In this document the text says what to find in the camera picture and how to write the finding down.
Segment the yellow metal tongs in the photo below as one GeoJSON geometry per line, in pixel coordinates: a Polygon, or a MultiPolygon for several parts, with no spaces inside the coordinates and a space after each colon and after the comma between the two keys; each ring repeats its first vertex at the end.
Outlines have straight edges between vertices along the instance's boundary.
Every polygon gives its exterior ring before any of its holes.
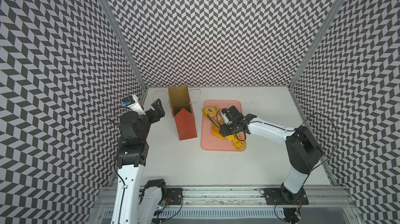
{"type": "Polygon", "coordinates": [[[218,115],[217,115],[215,118],[211,118],[210,116],[207,115],[207,112],[206,112],[205,108],[206,108],[206,107],[204,107],[204,108],[202,109],[203,115],[204,115],[207,119],[209,119],[209,120],[212,122],[212,124],[215,124],[216,126],[219,126],[219,127],[220,127],[224,122],[223,122],[223,121],[218,121],[218,120],[217,120],[217,116],[219,116],[219,113],[218,113],[218,115]]]}

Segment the red paper bag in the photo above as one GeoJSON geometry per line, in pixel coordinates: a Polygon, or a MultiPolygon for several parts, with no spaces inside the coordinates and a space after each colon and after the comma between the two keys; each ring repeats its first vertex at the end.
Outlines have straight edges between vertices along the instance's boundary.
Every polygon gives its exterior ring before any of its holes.
{"type": "Polygon", "coordinates": [[[199,101],[201,90],[199,88],[189,89],[187,84],[181,86],[169,86],[168,91],[155,91],[153,94],[153,101],[155,94],[158,92],[168,94],[168,106],[171,109],[172,117],[177,127],[179,140],[184,141],[197,138],[198,133],[196,130],[193,104],[196,104],[199,101]],[[199,91],[199,97],[197,101],[192,102],[190,92],[195,90],[199,91]]]}

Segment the sugared ring donut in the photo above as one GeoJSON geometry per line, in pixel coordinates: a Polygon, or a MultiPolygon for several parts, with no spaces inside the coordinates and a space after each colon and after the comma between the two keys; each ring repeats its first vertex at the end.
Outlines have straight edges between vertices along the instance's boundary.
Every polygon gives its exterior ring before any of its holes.
{"type": "Polygon", "coordinates": [[[217,106],[207,106],[205,110],[207,112],[207,115],[211,118],[215,118],[219,112],[219,108],[217,106]]]}

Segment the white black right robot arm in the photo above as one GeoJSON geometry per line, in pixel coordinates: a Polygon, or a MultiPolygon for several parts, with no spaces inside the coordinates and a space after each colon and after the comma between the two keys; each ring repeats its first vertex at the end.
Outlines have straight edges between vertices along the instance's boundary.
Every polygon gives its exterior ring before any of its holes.
{"type": "Polygon", "coordinates": [[[236,107],[223,108],[217,113],[222,122],[219,132],[227,137],[239,133],[258,135],[286,147],[291,169],[279,188],[275,189],[278,203],[296,204],[305,195],[304,184],[323,156],[321,145],[308,127],[283,127],[263,120],[256,115],[243,115],[236,107]]]}

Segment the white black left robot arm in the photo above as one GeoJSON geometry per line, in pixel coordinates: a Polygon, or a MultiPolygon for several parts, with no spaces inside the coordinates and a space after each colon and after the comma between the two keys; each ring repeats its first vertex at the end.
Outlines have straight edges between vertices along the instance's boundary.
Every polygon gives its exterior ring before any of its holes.
{"type": "Polygon", "coordinates": [[[145,111],[138,98],[131,95],[123,99],[128,111],[119,117],[121,138],[116,158],[117,193],[111,223],[150,224],[156,207],[166,194],[163,179],[149,181],[140,191],[149,151],[147,137],[152,124],[165,116],[160,99],[145,111]]]}

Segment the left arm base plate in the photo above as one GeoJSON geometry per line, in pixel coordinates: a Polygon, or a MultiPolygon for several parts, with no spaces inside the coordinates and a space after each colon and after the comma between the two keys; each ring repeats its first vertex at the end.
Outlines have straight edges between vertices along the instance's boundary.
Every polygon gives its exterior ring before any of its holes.
{"type": "Polygon", "coordinates": [[[163,192],[160,187],[150,187],[142,190],[140,206],[160,207],[161,205],[174,206],[181,205],[183,199],[183,188],[167,188],[163,192]]]}

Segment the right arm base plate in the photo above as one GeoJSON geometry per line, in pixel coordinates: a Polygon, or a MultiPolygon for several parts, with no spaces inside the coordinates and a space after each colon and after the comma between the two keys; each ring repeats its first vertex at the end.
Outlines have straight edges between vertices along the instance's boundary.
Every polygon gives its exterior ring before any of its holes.
{"type": "Polygon", "coordinates": [[[281,188],[264,188],[261,192],[266,199],[267,205],[309,205],[309,200],[303,187],[296,194],[281,188]]]}

